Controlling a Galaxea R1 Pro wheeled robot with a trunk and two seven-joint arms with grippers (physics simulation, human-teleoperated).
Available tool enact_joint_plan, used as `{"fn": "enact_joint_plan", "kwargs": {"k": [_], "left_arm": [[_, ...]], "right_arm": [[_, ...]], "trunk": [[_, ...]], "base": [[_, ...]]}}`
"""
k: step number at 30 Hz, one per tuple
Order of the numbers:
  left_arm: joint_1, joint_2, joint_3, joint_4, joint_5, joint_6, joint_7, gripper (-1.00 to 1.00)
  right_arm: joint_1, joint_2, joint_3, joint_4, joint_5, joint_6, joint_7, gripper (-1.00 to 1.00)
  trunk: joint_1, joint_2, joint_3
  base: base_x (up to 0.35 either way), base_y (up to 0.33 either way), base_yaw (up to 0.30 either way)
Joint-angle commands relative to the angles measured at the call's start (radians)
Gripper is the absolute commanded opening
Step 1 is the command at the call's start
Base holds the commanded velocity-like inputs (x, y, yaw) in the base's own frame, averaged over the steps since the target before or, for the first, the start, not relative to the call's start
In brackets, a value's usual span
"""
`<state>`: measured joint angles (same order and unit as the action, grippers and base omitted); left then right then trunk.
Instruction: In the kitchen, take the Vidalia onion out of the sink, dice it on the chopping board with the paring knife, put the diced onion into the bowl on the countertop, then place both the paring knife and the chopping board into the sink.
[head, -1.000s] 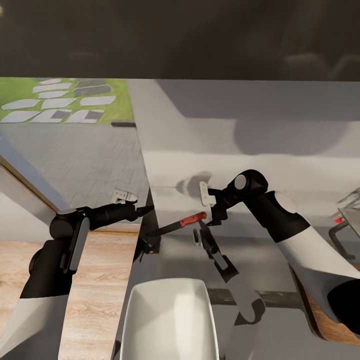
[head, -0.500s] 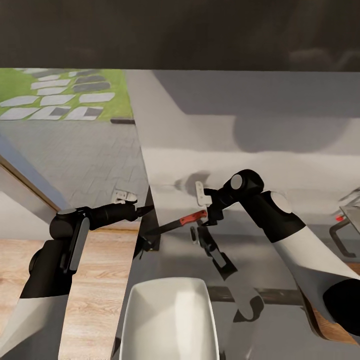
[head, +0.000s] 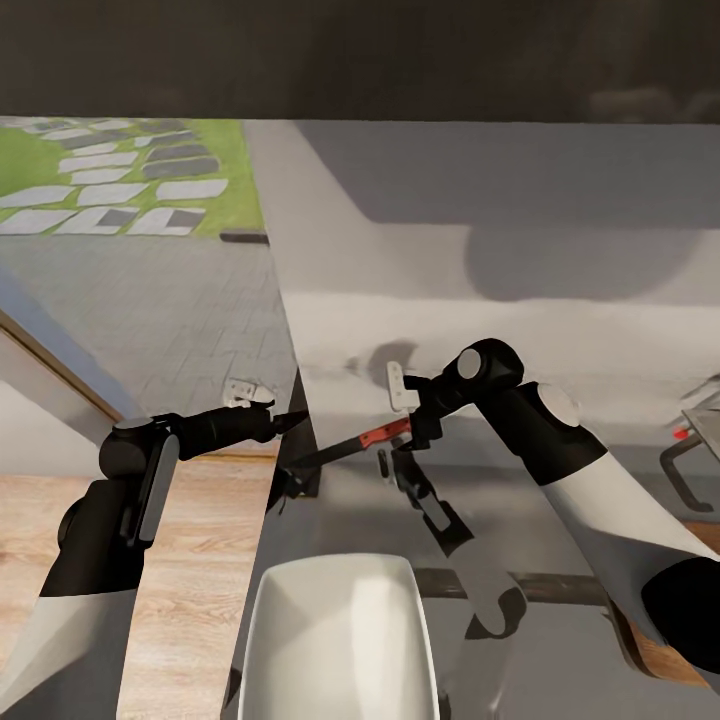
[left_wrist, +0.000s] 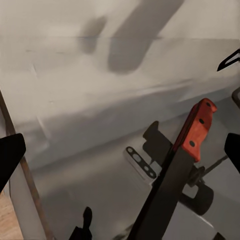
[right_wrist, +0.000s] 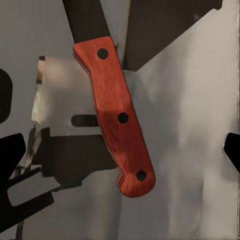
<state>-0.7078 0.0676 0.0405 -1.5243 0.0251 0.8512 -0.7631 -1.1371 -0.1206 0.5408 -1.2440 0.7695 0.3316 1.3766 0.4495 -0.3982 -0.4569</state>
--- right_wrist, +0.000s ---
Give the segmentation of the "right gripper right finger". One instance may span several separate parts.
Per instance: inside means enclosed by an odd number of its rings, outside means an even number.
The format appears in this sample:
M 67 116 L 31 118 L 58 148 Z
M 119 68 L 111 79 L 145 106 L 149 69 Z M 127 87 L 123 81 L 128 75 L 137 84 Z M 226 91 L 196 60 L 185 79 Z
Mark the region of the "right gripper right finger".
M 240 173 L 240 135 L 229 133 L 223 150 Z

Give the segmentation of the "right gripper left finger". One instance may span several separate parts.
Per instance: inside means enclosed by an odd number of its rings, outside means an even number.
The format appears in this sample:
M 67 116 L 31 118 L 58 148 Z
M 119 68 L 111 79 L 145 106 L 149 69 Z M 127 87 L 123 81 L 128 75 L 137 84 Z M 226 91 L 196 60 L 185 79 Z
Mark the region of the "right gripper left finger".
M 0 138 L 0 193 L 26 152 L 21 133 Z

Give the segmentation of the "parer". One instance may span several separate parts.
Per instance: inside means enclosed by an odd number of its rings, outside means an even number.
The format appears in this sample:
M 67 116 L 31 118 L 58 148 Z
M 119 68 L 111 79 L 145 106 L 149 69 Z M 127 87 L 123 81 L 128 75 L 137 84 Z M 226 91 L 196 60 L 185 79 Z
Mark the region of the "parer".
M 156 175 L 100 0 L 64 0 L 73 33 L 73 51 L 90 73 L 98 118 L 106 142 L 123 172 L 120 192 L 148 194 Z

